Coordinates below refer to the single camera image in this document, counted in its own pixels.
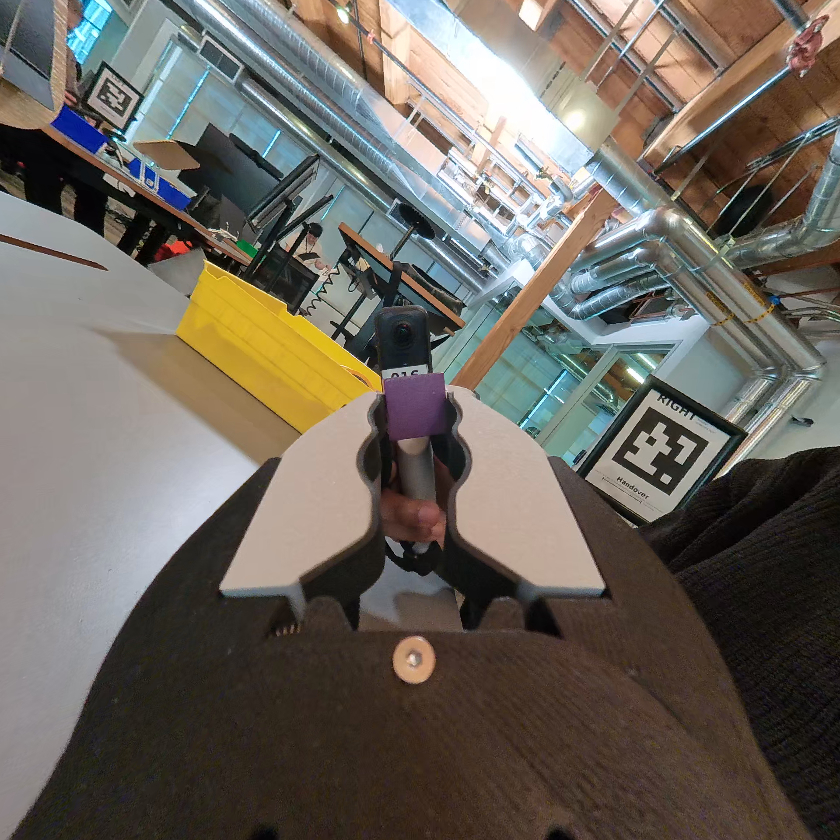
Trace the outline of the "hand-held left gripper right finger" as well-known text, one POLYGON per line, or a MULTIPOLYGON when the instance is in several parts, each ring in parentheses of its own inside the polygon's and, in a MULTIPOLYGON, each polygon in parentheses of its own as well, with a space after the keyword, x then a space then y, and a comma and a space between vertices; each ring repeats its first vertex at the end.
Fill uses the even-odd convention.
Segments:
POLYGON ((550 599, 597 599, 607 584, 550 457, 519 426, 463 387, 453 411, 443 578, 464 596, 463 618, 496 599, 525 612, 550 599))

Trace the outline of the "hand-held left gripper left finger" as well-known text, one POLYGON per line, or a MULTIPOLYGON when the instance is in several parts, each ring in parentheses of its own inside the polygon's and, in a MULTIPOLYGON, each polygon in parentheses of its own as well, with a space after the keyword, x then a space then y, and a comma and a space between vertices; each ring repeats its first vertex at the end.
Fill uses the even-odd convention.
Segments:
POLYGON ((327 596, 358 618, 384 570, 382 394, 365 393, 281 457, 219 585, 228 598, 285 597, 296 618, 327 596))

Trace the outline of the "purple toy block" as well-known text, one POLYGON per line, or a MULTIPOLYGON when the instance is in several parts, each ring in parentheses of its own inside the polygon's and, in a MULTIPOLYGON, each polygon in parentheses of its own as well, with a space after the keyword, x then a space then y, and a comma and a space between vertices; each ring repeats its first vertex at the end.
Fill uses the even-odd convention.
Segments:
POLYGON ((442 373, 394 376, 383 381, 387 433, 396 442, 444 435, 451 430, 442 373))

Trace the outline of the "person's right forearm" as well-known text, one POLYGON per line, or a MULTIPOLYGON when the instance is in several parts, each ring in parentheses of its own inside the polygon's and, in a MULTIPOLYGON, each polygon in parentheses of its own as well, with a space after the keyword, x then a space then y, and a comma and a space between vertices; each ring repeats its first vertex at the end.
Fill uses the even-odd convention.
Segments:
POLYGON ((833 549, 838 524, 839 449, 831 447, 744 460, 637 533, 679 573, 725 553, 833 549))

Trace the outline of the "person's right hand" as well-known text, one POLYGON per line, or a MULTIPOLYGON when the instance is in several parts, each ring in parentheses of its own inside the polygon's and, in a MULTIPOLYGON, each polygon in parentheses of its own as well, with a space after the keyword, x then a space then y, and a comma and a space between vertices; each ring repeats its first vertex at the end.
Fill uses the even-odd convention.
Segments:
POLYGON ((398 542, 432 543, 443 548, 447 524, 448 496, 455 482, 447 466, 434 457, 436 501, 416 500, 403 495, 396 465, 381 491, 383 532, 398 542))

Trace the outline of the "tilted wooden desk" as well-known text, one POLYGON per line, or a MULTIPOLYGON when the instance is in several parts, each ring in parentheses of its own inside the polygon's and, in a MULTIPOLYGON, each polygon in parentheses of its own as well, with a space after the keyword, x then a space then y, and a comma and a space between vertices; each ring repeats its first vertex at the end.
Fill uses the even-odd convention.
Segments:
POLYGON ((350 252, 351 264, 356 264, 358 258, 362 258, 371 269, 373 276, 371 285, 385 306, 394 304, 386 302, 387 300, 401 297, 414 305, 425 308, 430 313, 433 334, 446 331, 454 333, 465 327, 465 321, 451 307, 435 297, 404 269, 394 271, 391 259, 379 252, 347 224, 339 225, 339 233, 345 248, 350 252))

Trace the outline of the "black disc lamp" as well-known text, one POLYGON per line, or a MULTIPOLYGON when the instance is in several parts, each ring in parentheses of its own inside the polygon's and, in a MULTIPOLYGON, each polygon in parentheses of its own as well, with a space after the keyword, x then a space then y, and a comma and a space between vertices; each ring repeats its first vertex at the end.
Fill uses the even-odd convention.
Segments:
POLYGON ((413 236, 420 237, 425 241, 434 241, 436 238, 436 232, 431 222, 410 203, 398 203, 395 213, 406 230, 392 249, 391 262, 396 261, 400 251, 413 236))

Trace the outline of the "black mesh chair back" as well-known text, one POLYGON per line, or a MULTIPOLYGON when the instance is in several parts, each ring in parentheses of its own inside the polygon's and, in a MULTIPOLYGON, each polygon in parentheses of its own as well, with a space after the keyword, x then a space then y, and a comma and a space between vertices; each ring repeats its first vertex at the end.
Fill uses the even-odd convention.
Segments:
POLYGON ((266 257, 252 277, 252 283, 287 304, 290 314, 297 314, 301 304, 319 281, 319 274, 293 256, 279 251, 266 257))

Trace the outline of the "wooden pillar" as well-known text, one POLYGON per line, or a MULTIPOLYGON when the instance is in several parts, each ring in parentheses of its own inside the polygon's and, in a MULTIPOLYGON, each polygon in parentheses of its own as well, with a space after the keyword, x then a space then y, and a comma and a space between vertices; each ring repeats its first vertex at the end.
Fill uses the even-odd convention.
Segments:
POLYGON ((574 219, 548 258, 535 270, 532 278, 519 291, 511 305, 501 314, 478 348, 457 372, 451 381, 453 386, 464 387, 470 391, 477 388, 540 308, 553 287, 563 278, 582 249, 599 233, 615 204, 613 197, 604 189, 599 189, 593 194, 591 201, 574 219))

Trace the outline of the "yellow storage bin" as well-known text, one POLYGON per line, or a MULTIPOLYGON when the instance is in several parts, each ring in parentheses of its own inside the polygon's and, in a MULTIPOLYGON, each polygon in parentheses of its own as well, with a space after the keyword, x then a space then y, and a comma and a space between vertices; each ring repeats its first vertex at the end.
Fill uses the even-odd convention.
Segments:
POLYGON ((303 434, 382 379, 287 305, 205 262, 176 335, 303 434))

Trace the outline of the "framed tag poster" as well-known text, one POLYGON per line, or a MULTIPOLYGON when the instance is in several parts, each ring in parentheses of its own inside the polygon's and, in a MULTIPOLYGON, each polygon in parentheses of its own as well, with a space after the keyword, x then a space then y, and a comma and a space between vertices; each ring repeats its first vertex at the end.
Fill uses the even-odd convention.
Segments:
POLYGON ((682 508, 737 451, 740 426, 649 376, 576 473, 635 526, 682 508))

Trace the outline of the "black monitor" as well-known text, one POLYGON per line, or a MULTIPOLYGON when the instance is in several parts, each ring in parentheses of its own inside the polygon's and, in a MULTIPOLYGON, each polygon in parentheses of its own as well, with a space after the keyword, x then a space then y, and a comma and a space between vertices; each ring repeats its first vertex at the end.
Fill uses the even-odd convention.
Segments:
POLYGON ((286 208, 276 217, 267 231, 261 234, 259 237, 260 244, 272 247, 276 242, 286 237, 290 231, 308 224, 312 218, 318 216, 324 208, 330 205, 333 199, 333 194, 322 196, 316 202, 301 209, 296 215, 292 215, 292 207, 286 208))
POLYGON ((288 215, 295 200, 313 183, 319 173, 320 154, 312 154, 285 175, 246 214, 246 222, 261 229, 279 215, 288 215))

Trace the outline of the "grey board panel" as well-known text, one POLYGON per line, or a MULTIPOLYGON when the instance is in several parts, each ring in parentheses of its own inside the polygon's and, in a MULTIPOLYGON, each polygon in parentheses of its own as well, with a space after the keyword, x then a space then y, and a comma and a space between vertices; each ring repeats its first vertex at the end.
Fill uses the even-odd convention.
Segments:
POLYGON ((151 273, 189 298, 203 273, 205 254, 197 248, 148 266, 151 273))

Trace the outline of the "black panel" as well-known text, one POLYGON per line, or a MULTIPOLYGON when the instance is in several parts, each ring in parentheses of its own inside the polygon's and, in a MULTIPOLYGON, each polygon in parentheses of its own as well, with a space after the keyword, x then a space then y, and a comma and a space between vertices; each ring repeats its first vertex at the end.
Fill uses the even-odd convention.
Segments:
POLYGON ((284 177, 239 137, 228 135, 209 123, 196 149, 205 154, 199 172, 212 191, 247 209, 270 192, 284 177))

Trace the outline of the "long wooden desk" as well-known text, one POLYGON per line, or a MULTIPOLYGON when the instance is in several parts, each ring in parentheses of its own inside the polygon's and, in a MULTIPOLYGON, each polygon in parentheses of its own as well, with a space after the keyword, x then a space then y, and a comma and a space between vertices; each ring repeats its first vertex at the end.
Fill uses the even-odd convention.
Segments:
POLYGON ((101 187, 102 191, 110 197, 131 207, 134 207, 137 202, 140 202, 138 207, 140 213, 147 216, 154 223, 170 230, 170 232, 184 234, 191 242, 202 242, 213 251, 223 255, 226 259, 234 260, 241 266, 248 266, 251 262, 251 257, 236 245, 231 245, 215 236, 210 229, 199 224, 188 213, 168 204, 157 193, 148 189, 142 182, 134 179, 130 173, 121 171, 102 158, 92 154, 74 140, 67 138, 61 132, 57 131, 52 125, 44 127, 40 132, 57 142, 69 153, 87 162, 103 175, 111 177, 115 182, 124 187, 123 190, 120 190, 110 182, 103 181, 99 184, 97 181, 94 181, 94 186, 101 187))

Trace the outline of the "small blue bin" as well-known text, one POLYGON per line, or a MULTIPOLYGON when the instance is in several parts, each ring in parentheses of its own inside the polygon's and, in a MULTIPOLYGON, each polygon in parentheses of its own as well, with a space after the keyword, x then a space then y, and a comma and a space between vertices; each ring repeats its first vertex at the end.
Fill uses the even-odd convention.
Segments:
POLYGON ((90 125, 86 119, 68 106, 62 107, 50 126, 91 154, 98 154, 109 141, 104 133, 90 125))
POLYGON ((146 190, 154 193, 179 211, 185 211, 191 204, 192 198, 164 178, 152 164, 146 164, 141 159, 134 157, 128 163, 128 172, 146 190))

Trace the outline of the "small tag poster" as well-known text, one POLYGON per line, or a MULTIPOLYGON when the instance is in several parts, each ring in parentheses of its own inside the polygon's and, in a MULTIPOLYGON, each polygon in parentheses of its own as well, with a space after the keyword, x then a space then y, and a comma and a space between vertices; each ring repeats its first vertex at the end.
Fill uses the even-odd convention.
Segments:
POLYGON ((125 133, 144 101, 143 93, 103 61, 87 85, 81 103, 95 119, 125 133))

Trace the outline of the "reddish pipe fitting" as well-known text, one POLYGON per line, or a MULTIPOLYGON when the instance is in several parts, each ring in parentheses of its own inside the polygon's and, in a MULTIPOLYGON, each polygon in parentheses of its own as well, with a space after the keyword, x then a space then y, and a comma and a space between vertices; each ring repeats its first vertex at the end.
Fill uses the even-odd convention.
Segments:
POLYGON ((785 56, 785 65, 792 75, 803 78, 814 67, 823 48, 823 29, 829 18, 825 14, 814 18, 793 38, 785 56))

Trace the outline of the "silver ventilation duct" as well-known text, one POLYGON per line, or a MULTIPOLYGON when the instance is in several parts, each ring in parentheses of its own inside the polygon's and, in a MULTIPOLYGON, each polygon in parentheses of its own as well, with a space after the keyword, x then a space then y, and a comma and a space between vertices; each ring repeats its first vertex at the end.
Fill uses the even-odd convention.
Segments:
POLYGON ((456 250, 498 271, 521 260, 534 266, 543 258, 538 240, 491 232, 488 222, 480 222, 471 201, 439 175, 448 156, 403 127, 393 105, 279 2, 171 4, 424 213, 455 241, 456 250))
POLYGON ((824 358, 613 140, 585 169, 633 219, 584 248, 550 298, 568 318, 587 320, 644 291, 674 288, 752 364, 752 379, 725 413, 747 434, 728 466, 752 457, 810 398, 824 358))

